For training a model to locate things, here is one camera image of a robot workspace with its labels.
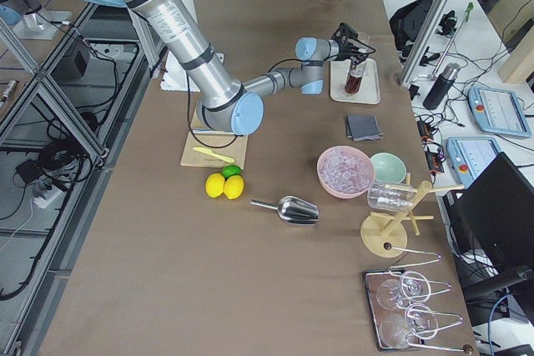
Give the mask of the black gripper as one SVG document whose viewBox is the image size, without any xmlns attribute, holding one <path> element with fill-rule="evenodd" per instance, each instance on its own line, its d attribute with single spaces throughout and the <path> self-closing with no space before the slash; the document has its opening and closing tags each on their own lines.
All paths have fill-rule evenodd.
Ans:
<svg viewBox="0 0 534 356">
<path fill-rule="evenodd" d="M 357 46 L 348 39 L 340 41 L 340 61 L 356 60 L 358 63 L 362 63 L 367 59 L 366 48 Z"/>
</svg>

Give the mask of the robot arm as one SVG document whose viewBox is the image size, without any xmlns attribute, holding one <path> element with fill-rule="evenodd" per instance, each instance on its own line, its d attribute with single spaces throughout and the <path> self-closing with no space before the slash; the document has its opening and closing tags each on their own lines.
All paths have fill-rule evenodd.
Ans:
<svg viewBox="0 0 534 356">
<path fill-rule="evenodd" d="M 71 15 L 47 10 L 39 0 L 1 0 L 1 19 L 21 39 L 52 40 Z"/>
<path fill-rule="evenodd" d="M 296 43 L 299 67 L 276 68 L 242 83 L 226 71 L 182 0 L 84 1 L 127 8 L 146 19 L 202 93 L 196 108 L 200 122 L 209 129 L 235 135 L 249 135 L 258 129 L 265 97 L 285 88 L 319 94 L 325 63 L 347 59 L 362 63 L 368 56 L 357 33 L 341 23 L 329 39 L 301 38 Z"/>
</svg>

